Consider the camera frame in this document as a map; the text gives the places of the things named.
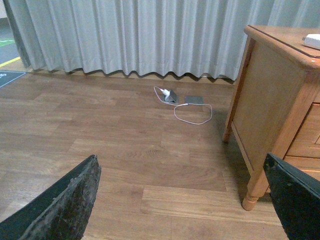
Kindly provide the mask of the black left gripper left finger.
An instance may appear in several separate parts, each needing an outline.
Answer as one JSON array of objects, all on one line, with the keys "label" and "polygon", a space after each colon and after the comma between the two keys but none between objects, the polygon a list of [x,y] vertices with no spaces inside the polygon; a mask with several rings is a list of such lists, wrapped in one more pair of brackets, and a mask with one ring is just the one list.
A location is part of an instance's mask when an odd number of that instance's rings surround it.
[{"label": "black left gripper left finger", "polygon": [[91,216],[101,177],[91,155],[26,206],[0,223],[2,240],[80,240]]}]

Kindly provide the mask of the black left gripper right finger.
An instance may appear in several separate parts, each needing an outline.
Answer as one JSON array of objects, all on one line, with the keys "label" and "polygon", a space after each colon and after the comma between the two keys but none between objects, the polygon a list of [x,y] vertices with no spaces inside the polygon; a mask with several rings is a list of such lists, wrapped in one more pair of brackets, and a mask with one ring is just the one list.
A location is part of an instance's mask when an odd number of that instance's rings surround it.
[{"label": "black left gripper right finger", "polygon": [[320,181],[268,153],[263,169],[270,197],[290,240],[320,238]]}]

